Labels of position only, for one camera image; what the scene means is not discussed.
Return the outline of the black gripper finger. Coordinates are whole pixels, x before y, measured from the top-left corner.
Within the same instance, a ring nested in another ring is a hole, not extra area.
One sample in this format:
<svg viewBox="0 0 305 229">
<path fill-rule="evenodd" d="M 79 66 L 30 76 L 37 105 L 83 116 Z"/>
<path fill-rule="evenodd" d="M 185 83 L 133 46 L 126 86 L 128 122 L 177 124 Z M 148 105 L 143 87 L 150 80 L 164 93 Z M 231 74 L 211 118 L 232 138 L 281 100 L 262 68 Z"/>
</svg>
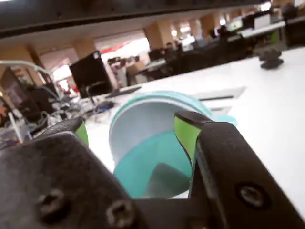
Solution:
<svg viewBox="0 0 305 229">
<path fill-rule="evenodd" d="M 192 167 L 189 198 L 204 208 L 206 229 L 302 229 L 291 201 L 237 128 L 180 111 L 174 132 Z"/>
<path fill-rule="evenodd" d="M 0 152 L 3 229 L 141 229 L 143 218 L 77 135 L 80 118 Z"/>
</svg>

